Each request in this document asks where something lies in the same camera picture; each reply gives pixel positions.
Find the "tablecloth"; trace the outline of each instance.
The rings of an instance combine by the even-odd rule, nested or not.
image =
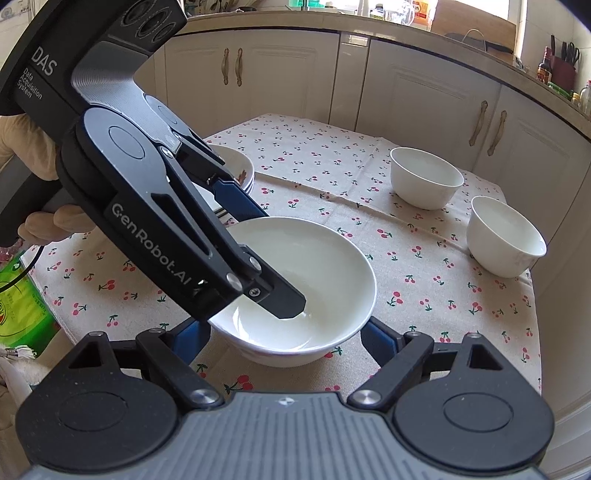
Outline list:
[[[324,224],[362,250],[378,281],[377,318],[437,342],[483,333],[541,390],[529,272],[497,278],[471,258],[466,245],[471,198],[484,194],[505,201],[498,186],[464,171],[464,185],[445,208],[420,210],[391,189],[389,151],[396,145],[287,116],[263,115],[207,141],[252,159],[251,196],[270,215]],[[34,254],[33,248],[25,260]],[[130,339],[187,317],[98,229],[49,245],[31,276],[74,341],[92,330],[104,330],[112,340]],[[225,394],[255,389],[347,395],[378,369],[359,335],[312,364],[279,369],[244,359],[215,332],[192,366]]]

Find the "cabinet door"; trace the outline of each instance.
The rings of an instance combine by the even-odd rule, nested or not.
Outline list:
[[[242,86],[238,87],[234,123],[264,113],[278,113],[328,123],[335,82],[339,35],[300,30],[235,32],[232,75],[242,49]]]
[[[499,131],[501,116],[506,120]],[[549,242],[590,161],[587,139],[537,103],[503,87],[474,173],[500,186],[507,203]]]
[[[234,124],[232,42],[232,31],[219,31],[173,37],[165,44],[168,107],[201,137]]]
[[[472,170],[500,89],[451,61],[372,40],[356,131]],[[480,133],[471,146],[477,125]]]

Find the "kitchen counter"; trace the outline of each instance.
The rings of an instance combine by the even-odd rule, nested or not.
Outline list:
[[[591,140],[591,122],[547,86],[484,51],[418,28],[334,12],[262,11],[193,17],[178,35],[249,28],[350,32],[415,48],[466,66],[523,93]]]

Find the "white plate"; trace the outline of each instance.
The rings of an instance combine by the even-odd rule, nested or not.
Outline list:
[[[225,147],[223,145],[209,146],[216,151],[216,153],[224,162],[226,162],[226,168],[234,176],[234,178],[237,179],[243,171],[246,171],[246,179],[242,184],[242,189],[245,192],[250,193],[254,188],[255,180],[255,166],[251,162],[250,158],[248,158],[244,153],[235,150],[234,148]],[[200,187],[199,185],[195,186],[214,212],[222,208],[222,206],[215,201],[213,193]]]

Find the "green bag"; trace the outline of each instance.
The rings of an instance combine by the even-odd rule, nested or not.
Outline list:
[[[0,287],[23,271],[18,258],[0,271]],[[27,345],[39,355],[58,332],[59,325],[45,306],[29,277],[0,293],[0,343],[7,347]]]

